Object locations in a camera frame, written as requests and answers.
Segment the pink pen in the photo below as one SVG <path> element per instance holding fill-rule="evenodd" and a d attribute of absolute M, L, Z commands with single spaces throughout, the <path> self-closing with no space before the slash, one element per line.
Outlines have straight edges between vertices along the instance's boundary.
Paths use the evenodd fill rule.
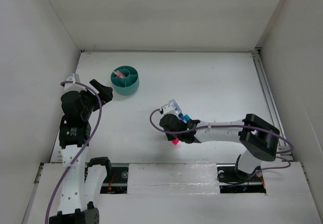
<path fill-rule="evenodd" d="M 119 78 L 126 78 L 126 75 L 119 70 L 113 71 L 113 73 Z"/>

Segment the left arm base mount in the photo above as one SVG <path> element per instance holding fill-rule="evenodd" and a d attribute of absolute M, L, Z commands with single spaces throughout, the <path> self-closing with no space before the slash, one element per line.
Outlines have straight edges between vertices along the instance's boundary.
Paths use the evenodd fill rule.
<path fill-rule="evenodd" d="M 128 165 L 113 165 L 112 173 L 104 180 L 100 194 L 127 194 L 128 177 Z"/>

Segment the teal round divided container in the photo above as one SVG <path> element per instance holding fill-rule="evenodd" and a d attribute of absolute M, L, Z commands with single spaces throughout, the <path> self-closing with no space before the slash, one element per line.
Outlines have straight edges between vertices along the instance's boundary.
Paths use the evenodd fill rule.
<path fill-rule="evenodd" d="M 111 73 L 110 79 L 115 91 L 124 96 L 134 94 L 139 88 L 139 74 L 132 66 L 120 66 L 114 71 L 119 70 L 126 75 L 126 78 L 119 78 Z"/>

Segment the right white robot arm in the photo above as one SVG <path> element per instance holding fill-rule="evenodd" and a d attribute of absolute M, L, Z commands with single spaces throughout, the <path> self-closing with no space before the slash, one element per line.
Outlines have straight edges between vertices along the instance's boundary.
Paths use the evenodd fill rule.
<path fill-rule="evenodd" d="M 236 160 L 233 174 L 238 180 L 246 180 L 264 161 L 276 160 L 280 131 L 254 114 L 242 120 L 223 124 L 201 120 L 184 122 L 174 114 L 165 114 L 159 126 L 166 131 L 168 140 L 179 139 L 187 144 L 211 141 L 242 144 L 246 150 Z"/>

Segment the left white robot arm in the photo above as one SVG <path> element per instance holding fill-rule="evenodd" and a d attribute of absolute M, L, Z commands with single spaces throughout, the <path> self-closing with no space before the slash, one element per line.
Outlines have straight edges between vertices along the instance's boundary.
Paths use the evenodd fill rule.
<path fill-rule="evenodd" d="M 89 143 L 99 124 L 89 122 L 94 111 L 113 99 L 113 90 L 95 79 L 87 86 L 77 75 L 61 83 L 63 116 L 59 129 L 64 172 L 51 195 L 45 213 L 45 223 L 99 223 L 97 200 L 103 182 L 112 177 L 108 157 L 86 160 Z"/>

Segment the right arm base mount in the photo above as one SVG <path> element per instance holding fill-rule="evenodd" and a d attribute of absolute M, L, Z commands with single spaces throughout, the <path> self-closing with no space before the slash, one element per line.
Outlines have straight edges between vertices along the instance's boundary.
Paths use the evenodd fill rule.
<path fill-rule="evenodd" d="M 266 193 L 262 172 L 254 176 L 237 170 L 235 163 L 217 164 L 221 194 Z"/>

